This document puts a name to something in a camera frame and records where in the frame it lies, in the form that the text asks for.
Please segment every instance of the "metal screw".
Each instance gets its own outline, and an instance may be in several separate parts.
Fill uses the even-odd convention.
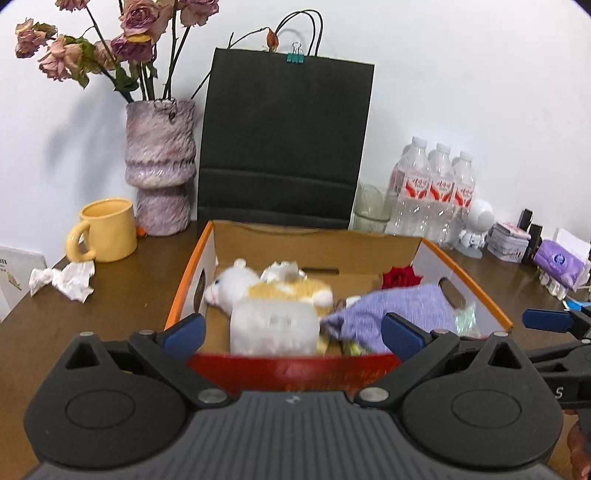
[[[387,400],[388,397],[388,391],[380,387],[367,387],[359,392],[359,398],[361,398],[361,400],[371,403],[379,403]]]
[[[227,398],[226,392],[219,388],[206,388],[205,390],[201,390],[199,395],[197,395],[199,401],[209,404],[222,403]]]

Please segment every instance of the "mug handle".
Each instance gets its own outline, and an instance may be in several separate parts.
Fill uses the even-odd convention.
[[[96,257],[96,250],[88,250],[85,254],[80,252],[80,237],[90,230],[90,222],[82,220],[66,237],[66,256],[70,262],[88,262]]]

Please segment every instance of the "bottle label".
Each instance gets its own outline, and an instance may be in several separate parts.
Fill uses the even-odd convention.
[[[408,198],[423,199],[429,193],[431,180],[418,175],[405,175],[402,182],[401,194]]]
[[[453,201],[458,207],[469,207],[472,201],[472,194],[474,193],[474,187],[469,185],[462,185],[461,183],[456,186],[456,193],[454,194]]]
[[[435,180],[429,189],[429,198],[438,202],[447,203],[452,199],[454,184],[449,180]]]

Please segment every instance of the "white tissue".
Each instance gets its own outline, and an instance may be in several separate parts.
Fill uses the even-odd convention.
[[[557,228],[554,233],[554,241],[583,263],[589,258],[589,249],[591,248],[591,245],[588,242],[575,237],[567,230]]]
[[[95,263],[89,262],[67,265],[64,270],[56,268],[33,268],[29,278],[29,288],[31,297],[39,289],[48,284],[52,284],[56,289],[62,292],[70,300],[78,300],[84,303],[94,289],[89,286],[90,278],[95,274]]]
[[[293,281],[298,277],[306,279],[306,274],[300,270],[296,262],[274,262],[267,267],[261,275],[261,280],[265,283],[272,281]]]

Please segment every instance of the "ceramic vase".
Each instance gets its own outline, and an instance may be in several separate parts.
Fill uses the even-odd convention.
[[[192,100],[127,105],[125,181],[138,189],[135,220],[148,235],[173,235],[189,225],[194,111]]]

